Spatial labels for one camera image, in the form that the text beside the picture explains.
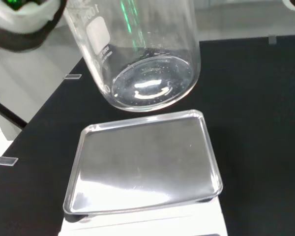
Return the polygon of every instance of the plastic weighing tray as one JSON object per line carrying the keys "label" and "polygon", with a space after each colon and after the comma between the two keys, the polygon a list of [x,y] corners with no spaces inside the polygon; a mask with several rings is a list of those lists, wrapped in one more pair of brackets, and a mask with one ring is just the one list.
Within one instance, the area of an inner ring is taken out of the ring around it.
{"label": "plastic weighing tray", "polygon": [[203,114],[191,110],[85,128],[63,210],[138,211],[211,199],[222,188]]}

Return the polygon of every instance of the green light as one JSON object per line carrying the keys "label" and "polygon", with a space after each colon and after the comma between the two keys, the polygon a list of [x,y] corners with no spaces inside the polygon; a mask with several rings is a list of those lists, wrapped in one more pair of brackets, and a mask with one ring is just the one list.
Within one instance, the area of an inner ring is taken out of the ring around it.
{"label": "green light", "polygon": [[131,0],[131,1],[132,1],[132,4],[133,4],[134,13],[136,13],[136,16],[138,16],[138,13],[137,13],[136,6],[135,6],[135,4],[134,4],[133,0]]}
{"label": "green light", "polygon": [[18,10],[23,6],[22,0],[4,0],[12,9]]}
{"label": "green light", "polygon": [[128,25],[128,30],[129,30],[129,32],[131,33],[131,32],[132,32],[132,30],[131,30],[131,26],[130,26],[130,24],[129,24],[128,16],[127,16],[127,13],[126,13],[126,9],[124,8],[124,5],[123,5],[123,2],[122,2],[122,1],[121,1],[121,8],[122,8],[122,11],[123,11],[124,18],[125,18],[125,20],[126,20],[126,22],[127,22],[127,25]]}

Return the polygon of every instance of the white scale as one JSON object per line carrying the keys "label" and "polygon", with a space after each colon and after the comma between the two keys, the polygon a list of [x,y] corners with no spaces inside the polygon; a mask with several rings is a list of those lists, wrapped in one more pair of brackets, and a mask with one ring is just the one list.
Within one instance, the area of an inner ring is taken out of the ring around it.
{"label": "white scale", "polygon": [[197,203],[132,213],[63,220],[59,236],[227,236],[218,197]]}

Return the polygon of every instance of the white object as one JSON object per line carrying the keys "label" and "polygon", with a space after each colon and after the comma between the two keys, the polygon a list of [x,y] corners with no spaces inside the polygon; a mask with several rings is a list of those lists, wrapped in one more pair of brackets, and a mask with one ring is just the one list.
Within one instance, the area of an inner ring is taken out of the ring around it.
{"label": "white object", "polygon": [[288,9],[295,11],[295,6],[291,3],[290,0],[283,0],[283,3]]}
{"label": "white object", "polygon": [[63,221],[59,236],[227,236],[218,197],[197,203],[133,213],[99,215],[77,223]]}
{"label": "white object", "polygon": [[96,55],[110,42],[110,35],[103,17],[96,17],[87,26],[88,39]]}
{"label": "white object", "polygon": [[32,33],[52,21],[60,0],[48,0],[41,5],[29,2],[15,11],[0,0],[0,28],[14,33]]}

